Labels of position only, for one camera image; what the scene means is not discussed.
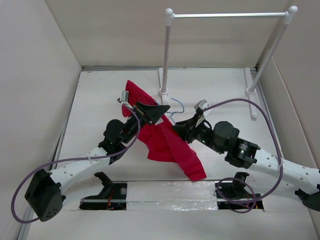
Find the blue wire hanger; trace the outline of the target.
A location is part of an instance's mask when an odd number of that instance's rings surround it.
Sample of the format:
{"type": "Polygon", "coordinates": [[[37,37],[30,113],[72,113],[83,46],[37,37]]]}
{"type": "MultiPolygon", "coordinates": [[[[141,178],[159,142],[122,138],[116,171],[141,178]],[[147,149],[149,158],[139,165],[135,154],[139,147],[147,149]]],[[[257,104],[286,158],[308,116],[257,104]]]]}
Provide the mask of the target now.
{"type": "Polygon", "coordinates": [[[170,100],[173,103],[175,103],[176,106],[174,107],[173,110],[167,111],[166,114],[167,114],[167,117],[171,120],[171,122],[174,125],[176,125],[175,116],[183,114],[185,112],[185,106],[180,100],[178,100],[176,98],[171,98],[170,100]]]}

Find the red t shirt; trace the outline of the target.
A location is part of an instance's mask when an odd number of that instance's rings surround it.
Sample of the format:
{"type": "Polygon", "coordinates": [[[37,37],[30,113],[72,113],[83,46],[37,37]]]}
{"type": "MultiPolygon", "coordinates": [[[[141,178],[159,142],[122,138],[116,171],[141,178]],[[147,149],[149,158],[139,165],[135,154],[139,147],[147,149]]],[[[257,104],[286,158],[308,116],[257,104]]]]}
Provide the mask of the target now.
{"type": "Polygon", "coordinates": [[[193,182],[207,177],[196,152],[178,136],[173,130],[173,124],[165,115],[161,117],[160,123],[143,126],[138,140],[146,144],[149,150],[148,159],[178,164],[193,182]]]}

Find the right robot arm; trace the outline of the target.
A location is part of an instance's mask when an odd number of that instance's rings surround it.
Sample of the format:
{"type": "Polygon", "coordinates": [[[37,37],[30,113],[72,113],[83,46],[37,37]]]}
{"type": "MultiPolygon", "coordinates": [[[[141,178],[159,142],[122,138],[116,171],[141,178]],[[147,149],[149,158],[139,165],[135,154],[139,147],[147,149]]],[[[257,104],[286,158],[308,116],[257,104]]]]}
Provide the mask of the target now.
{"type": "Polygon", "coordinates": [[[234,167],[280,177],[294,186],[294,195],[305,207],[320,210],[319,169],[285,160],[240,138],[239,129],[227,121],[220,121],[211,127],[206,120],[198,122],[194,117],[178,122],[173,130],[187,143],[197,140],[216,153],[225,154],[225,161],[234,167]]]}

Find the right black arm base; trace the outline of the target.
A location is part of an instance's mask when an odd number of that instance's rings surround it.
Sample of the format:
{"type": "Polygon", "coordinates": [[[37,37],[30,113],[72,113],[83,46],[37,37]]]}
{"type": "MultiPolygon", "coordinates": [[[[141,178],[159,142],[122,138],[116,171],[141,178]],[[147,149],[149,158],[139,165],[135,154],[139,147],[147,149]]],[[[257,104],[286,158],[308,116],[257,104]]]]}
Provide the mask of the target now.
{"type": "Polygon", "coordinates": [[[214,196],[217,198],[217,209],[218,210],[231,210],[236,212],[245,212],[249,208],[253,210],[264,210],[262,200],[256,202],[250,202],[245,204],[234,204],[228,203],[221,195],[217,192],[219,190],[226,198],[234,201],[250,201],[253,199],[251,191],[246,189],[246,185],[234,179],[222,181],[220,184],[218,181],[215,182],[214,196]]]}

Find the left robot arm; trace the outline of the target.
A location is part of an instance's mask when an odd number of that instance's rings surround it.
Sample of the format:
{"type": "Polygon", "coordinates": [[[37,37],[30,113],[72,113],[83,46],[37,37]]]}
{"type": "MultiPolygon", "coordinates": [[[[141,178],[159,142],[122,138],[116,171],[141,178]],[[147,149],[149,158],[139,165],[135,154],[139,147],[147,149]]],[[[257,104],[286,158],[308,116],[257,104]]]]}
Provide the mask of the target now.
{"type": "Polygon", "coordinates": [[[103,133],[104,139],[85,157],[72,159],[67,165],[51,171],[41,167],[33,173],[24,197],[39,221],[46,222],[55,217],[69,197],[69,188],[90,176],[99,176],[101,181],[95,184],[94,192],[100,198],[107,198],[112,191],[112,182],[102,169],[119,160],[137,140],[143,127],[155,125],[170,109],[169,105],[141,102],[133,106],[124,103],[123,107],[130,112],[127,121],[110,120],[103,133]]]}

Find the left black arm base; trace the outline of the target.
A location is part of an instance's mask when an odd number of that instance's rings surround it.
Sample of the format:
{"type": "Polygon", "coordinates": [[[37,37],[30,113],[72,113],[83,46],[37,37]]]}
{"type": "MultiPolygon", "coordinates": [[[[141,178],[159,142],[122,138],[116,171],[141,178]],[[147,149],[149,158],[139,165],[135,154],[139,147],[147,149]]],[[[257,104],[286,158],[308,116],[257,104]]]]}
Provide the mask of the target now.
{"type": "Polygon", "coordinates": [[[97,195],[90,195],[80,200],[81,210],[123,211],[127,209],[127,182],[114,183],[105,173],[94,174],[101,181],[102,190],[97,195]]]}

